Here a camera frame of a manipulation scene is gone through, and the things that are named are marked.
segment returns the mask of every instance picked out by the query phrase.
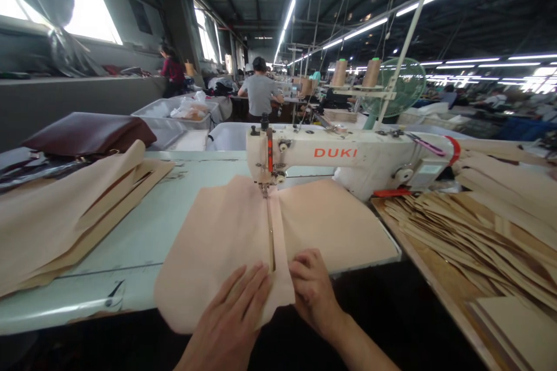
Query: person's hand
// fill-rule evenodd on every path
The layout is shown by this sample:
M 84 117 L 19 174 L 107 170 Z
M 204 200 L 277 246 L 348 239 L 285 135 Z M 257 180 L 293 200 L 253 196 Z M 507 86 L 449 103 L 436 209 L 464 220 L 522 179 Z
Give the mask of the person's hand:
M 327 267 L 318 249 L 306 249 L 289 264 L 296 310 L 329 343 L 342 337 L 348 315 L 338 305 Z
M 263 305 L 271 289 L 269 266 L 258 262 L 240 280 L 235 270 L 211 301 L 175 371 L 246 370 L 259 331 Z

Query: worker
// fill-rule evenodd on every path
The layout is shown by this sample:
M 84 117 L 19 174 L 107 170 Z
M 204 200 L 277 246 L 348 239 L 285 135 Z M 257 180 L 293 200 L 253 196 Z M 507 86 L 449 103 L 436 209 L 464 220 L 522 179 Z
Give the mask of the worker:
M 167 88 L 164 90 L 162 97 L 169 99 L 170 97 L 177 96 L 183 89 L 186 77 L 184 77 L 184 69 L 176 56 L 176 52 L 172 48 L 162 45 L 160 52 L 164 58 L 161 75 L 168 78 Z
M 483 108 L 485 110 L 496 110 L 497 108 L 503 106 L 507 101 L 507 96 L 503 94 L 503 88 L 495 87 L 491 90 L 490 97 L 482 100 L 475 101 L 471 103 L 476 108 Z
M 244 80 L 238 95 L 248 97 L 248 122 L 260 123 L 263 113 L 271 114 L 271 101 L 283 104 L 284 97 L 279 94 L 274 81 L 267 77 L 267 63 L 265 60 L 257 57 L 254 59 L 253 66 L 254 75 Z
M 318 249 L 306 249 L 289 264 L 302 319 L 338 352 L 350 371 L 398 370 L 340 308 Z M 254 330 L 271 289 L 269 268 L 255 264 L 232 273 L 201 316 L 175 371 L 246 370 L 259 334 Z

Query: beige fabric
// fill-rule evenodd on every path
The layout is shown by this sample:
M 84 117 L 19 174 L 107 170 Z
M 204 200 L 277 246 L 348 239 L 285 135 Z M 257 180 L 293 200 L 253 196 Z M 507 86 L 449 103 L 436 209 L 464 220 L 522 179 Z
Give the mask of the beige fabric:
M 491 322 L 493 337 L 512 357 L 534 371 L 557 369 L 557 323 L 549 316 L 518 297 L 478 299 L 476 305 Z
M 337 272 L 397 256 L 379 219 L 336 181 L 313 181 L 278 194 L 289 260 L 319 248 L 327 270 Z
M 404 197 L 386 211 L 486 295 L 526 294 L 557 311 L 557 269 L 548 261 L 557 253 L 471 197 Z
M 125 154 L 0 197 L 0 296 L 49 282 L 85 256 L 138 204 L 173 165 L 142 164 L 144 151 L 143 143 L 136 141 Z M 135 187 L 139 191 L 133 203 L 124 204 Z
M 460 165 L 457 180 L 475 200 L 557 250 L 557 181 L 477 152 Z
M 276 270 L 261 325 L 294 302 L 278 196 L 271 191 Z M 236 176 L 223 187 L 202 188 L 167 255 L 154 288 L 155 304 L 177 333 L 193 333 L 201 314 L 233 270 L 270 264 L 267 202 L 257 184 Z
M 373 213 L 332 180 L 273 189 L 269 198 L 276 272 L 260 325 L 278 306 L 294 302 L 288 261 L 297 252 L 319 248 L 331 272 L 397 255 Z M 200 190 L 155 283 L 155 303 L 175 332 L 193 332 L 234 269 L 270 261 L 266 208 L 251 178 Z

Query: green fan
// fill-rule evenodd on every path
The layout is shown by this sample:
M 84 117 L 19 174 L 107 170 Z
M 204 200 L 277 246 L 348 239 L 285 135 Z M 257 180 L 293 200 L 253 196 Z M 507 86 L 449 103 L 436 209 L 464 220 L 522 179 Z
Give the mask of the green fan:
M 398 61 L 398 59 L 391 59 L 383 63 L 379 71 L 379 77 L 377 78 L 377 85 L 387 88 L 390 78 L 395 74 Z M 399 78 L 396 81 L 396 97 L 389 102 L 385 117 L 397 116 L 406 109 L 412 107 L 425 91 L 425 84 L 426 78 L 424 68 L 416 60 L 405 58 L 400 67 Z M 382 99 L 375 97 L 362 98 L 361 105 L 364 110 L 370 114 L 368 121 L 371 126 L 373 121 L 375 121 L 377 116 L 381 113 L 383 102 Z M 368 127 L 368 124 L 366 124 L 364 129 L 371 129 L 371 126 Z

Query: industrial sewing machine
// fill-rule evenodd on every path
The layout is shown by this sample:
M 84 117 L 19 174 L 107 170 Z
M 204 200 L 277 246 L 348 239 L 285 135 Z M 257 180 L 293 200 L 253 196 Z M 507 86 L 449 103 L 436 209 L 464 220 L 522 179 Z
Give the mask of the industrial sewing machine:
M 460 155 L 451 137 L 392 130 L 309 130 L 268 122 L 247 133 L 249 171 L 267 196 L 292 166 L 338 167 L 334 180 L 359 200 L 425 191 Z

